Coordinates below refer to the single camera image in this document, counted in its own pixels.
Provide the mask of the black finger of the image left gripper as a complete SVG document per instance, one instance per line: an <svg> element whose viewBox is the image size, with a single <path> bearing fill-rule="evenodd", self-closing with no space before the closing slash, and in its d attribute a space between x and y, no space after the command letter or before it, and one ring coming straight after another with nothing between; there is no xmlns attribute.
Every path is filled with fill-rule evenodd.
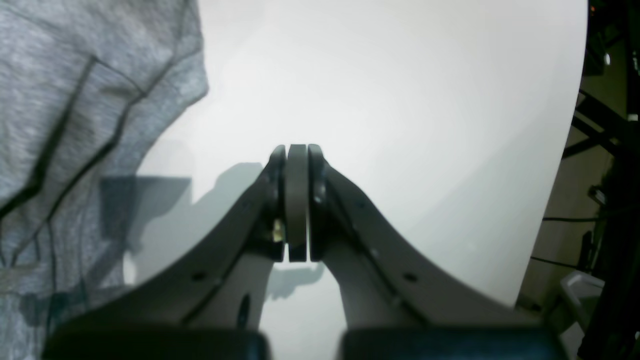
<svg viewBox="0 0 640 360"><path fill-rule="evenodd" d="M342 360L565 360L545 324L417 251L359 187L307 148L309 251L336 279Z"/></svg>

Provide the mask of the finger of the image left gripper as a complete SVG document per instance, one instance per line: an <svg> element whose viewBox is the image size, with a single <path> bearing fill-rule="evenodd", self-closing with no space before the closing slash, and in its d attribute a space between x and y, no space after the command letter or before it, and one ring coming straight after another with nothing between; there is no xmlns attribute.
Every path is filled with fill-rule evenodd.
<svg viewBox="0 0 640 360"><path fill-rule="evenodd" d="M169 268L60 326L44 360L269 360L259 321L274 264L307 260L305 145L280 145L218 224Z"/></svg>

